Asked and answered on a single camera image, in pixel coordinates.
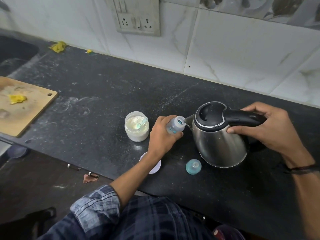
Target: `electric kettle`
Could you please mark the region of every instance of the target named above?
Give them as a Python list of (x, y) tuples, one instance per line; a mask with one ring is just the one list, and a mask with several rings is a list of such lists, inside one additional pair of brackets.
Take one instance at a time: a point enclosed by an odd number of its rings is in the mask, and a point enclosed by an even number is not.
[(221, 102), (203, 104), (184, 120), (193, 132), (201, 157), (219, 168), (234, 167), (245, 159), (248, 152), (264, 148), (261, 142), (249, 143), (248, 137), (229, 134), (227, 129), (236, 125), (256, 127), (265, 121), (262, 115), (230, 109)]

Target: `wooden cutting board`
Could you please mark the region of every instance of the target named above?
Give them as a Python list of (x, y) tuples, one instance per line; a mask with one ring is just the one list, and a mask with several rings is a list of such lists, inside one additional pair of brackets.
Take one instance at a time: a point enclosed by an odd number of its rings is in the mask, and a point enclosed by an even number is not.
[[(23, 95), (27, 100), (11, 104), (9, 94)], [(18, 137), (57, 95), (55, 91), (1, 76), (0, 132)]]

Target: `yellow cloth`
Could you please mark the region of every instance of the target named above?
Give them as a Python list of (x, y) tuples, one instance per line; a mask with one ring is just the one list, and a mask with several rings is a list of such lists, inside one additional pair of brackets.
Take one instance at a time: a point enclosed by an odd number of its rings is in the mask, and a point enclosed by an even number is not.
[(57, 44), (50, 46), (49, 48), (54, 52), (60, 53), (63, 52), (66, 48), (67, 44), (63, 41), (59, 41)]
[(8, 95), (8, 96), (10, 98), (11, 104), (22, 103), (23, 101), (27, 100), (27, 97), (23, 95)]

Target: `shirt sleeve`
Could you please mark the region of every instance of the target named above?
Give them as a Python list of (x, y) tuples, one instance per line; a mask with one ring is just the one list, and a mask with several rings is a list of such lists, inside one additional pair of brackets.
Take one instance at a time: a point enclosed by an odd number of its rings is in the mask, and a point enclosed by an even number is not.
[(119, 221), (120, 201), (114, 189), (105, 185), (77, 200), (70, 210), (71, 215), (57, 222), (41, 239), (108, 238)]

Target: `black bracelet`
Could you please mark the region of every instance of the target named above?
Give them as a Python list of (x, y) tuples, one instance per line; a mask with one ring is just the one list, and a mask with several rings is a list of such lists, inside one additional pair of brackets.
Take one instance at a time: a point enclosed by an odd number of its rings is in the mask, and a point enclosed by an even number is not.
[(280, 166), (282, 167), (283, 172), (288, 173), (288, 174), (301, 175), (301, 174), (307, 174), (307, 173), (313, 173), (316, 171), (320, 171), (320, 167), (316, 164), (305, 166), (305, 167), (288, 168), (287, 165), (281, 163)]

